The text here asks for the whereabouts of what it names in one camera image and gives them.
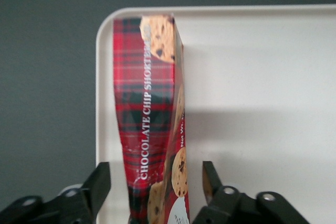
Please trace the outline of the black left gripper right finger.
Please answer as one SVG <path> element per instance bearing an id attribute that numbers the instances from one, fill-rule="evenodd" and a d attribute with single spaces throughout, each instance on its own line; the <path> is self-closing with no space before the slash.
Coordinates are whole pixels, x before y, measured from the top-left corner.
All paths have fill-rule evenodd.
<path id="1" fill-rule="evenodd" d="M 202 164 L 206 206 L 193 223 L 308 223 L 281 194 L 262 191 L 255 198 L 237 188 L 223 185 L 213 162 Z"/>

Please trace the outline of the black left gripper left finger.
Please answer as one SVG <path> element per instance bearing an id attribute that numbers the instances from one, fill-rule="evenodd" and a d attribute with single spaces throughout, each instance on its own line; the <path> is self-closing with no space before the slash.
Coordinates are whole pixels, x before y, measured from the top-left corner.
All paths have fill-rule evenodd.
<path id="1" fill-rule="evenodd" d="M 102 162 L 80 187 L 71 186 L 48 202 L 33 195 L 16 199 L 1 211 L 1 223 L 96 223 L 110 189 L 110 166 Z"/>

